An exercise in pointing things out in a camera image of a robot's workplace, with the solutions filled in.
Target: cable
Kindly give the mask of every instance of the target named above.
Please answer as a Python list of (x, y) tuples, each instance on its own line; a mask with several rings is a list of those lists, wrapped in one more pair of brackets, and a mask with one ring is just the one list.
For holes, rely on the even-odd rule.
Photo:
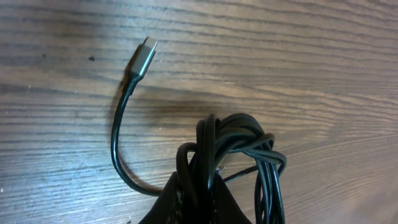
[[(124, 109), (137, 83), (142, 80), (155, 54), (157, 42), (148, 37), (139, 46), (131, 74), (116, 108), (111, 134), (111, 157), (114, 168), (130, 188), (146, 195), (159, 196), (161, 190), (145, 189), (136, 184), (123, 170), (118, 154), (118, 137)], [(232, 114), (225, 119), (213, 114), (197, 124), (197, 143), (185, 143), (177, 151), (178, 182), (194, 205), (209, 200), (213, 177), (222, 158), (242, 152), (252, 157), (256, 166), (233, 174), (229, 182), (258, 170), (254, 188), (254, 209), (257, 224), (284, 224), (285, 215), (280, 194), (279, 177), (286, 166), (286, 157), (272, 150), (275, 138), (265, 134), (259, 123), (247, 114)], [(188, 163), (188, 152), (194, 152)]]

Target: black cable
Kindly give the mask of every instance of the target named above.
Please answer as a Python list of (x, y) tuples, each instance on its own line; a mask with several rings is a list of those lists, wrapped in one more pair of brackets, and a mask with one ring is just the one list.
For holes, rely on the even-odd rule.
[[(155, 54), (156, 43), (148, 38), (137, 50), (137, 63), (132, 66), (131, 76), (116, 108), (111, 136), (112, 162), (122, 180), (130, 188), (152, 196), (159, 196), (162, 191), (141, 187), (123, 170), (118, 155), (118, 137), (129, 96), (145, 75)], [(197, 124), (197, 143), (183, 144), (177, 151), (177, 175), (181, 188), (195, 206), (199, 205), (201, 201), (207, 200), (203, 199), (203, 195), (211, 197), (213, 176), (222, 158), (229, 153), (242, 152), (254, 158), (256, 166), (231, 175), (224, 181), (229, 182), (258, 170), (254, 190), (256, 223), (284, 224), (279, 176), (286, 166), (286, 157), (272, 150), (274, 142), (274, 135), (265, 134), (252, 116), (233, 114), (220, 120), (211, 114)], [(188, 163), (187, 153), (190, 151), (194, 155)]]

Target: wooden surface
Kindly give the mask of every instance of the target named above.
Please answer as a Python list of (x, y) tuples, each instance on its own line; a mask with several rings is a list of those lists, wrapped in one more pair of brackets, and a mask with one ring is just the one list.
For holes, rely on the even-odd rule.
[[(164, 186), (199, 119), (245, 112), (287, 156), (287, 223), (398, 222), (396, 1), (0, 0), (0, 223), (137, 223), (151, 208), (109, 150), (147, 35), (157, 54), (121, 129), (143, 181)], [(254, 179), (228, 184), (252, 221)]]

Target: black cord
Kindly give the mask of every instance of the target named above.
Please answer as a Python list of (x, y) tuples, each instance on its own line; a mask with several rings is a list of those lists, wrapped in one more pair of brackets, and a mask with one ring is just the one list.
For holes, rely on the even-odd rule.
[[(144, 54), (149, 63), (153, 54)], [(118, 154), (119, 129), (124, 109), (129, 96), (133, 93), (137, 83), (143, 78), (149, 63), (145, 63), (146, 68), (140, 69), (140, 71), (143, 71), (142, 73), (131, 73), (122, 93), (112, 127), (111, 157), (116, 171), (130, 188), (142, 194), (159, 196), (162, 193), (161, 190), (145, 189), (127, 175), (122, 168)], [(256, 166), (231, 175), (224, 181), (229, 182), (258, 170), (254, 189), (256, 223), (284, 224), (285, 215), (280, 194), (279, 176), (286, 166), (286, 157), (272, 150), (274, 142), (274, 135), (265, 134), (252, 116), (233, 114), (220, 120), (211, 114), (207, 119), (201, 120), (197, 124), (197, 143), (183, 144), (177, 151), (177, 174), (181, 188), (190, 196), (192, 203), (198, 205), (203, 200), (203, 192), (211, 195), (215, 170), (222, 158), (229, 153), (242, 152), (254, 158)], [(191, 162), (188, 163), (187, 154), (190, 151), (195, 154)]]

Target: wood grain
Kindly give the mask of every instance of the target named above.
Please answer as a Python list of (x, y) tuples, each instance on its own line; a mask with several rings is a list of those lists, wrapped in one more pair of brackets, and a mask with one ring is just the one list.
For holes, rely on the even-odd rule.
[[(109, 150), (123, 70), (147, 35), (157, 54), (121, 129), (139, 178), (163, 187), (199, 119), (245, 112), (288, 158), (287, 223), (397, 223), (392, 0), (1, 0), (1, 223), (137, 223), (151, 208)], [(227, 176), (254, 161), (223, 164)], [(254, 180), (228, 184), (252, 221)]]

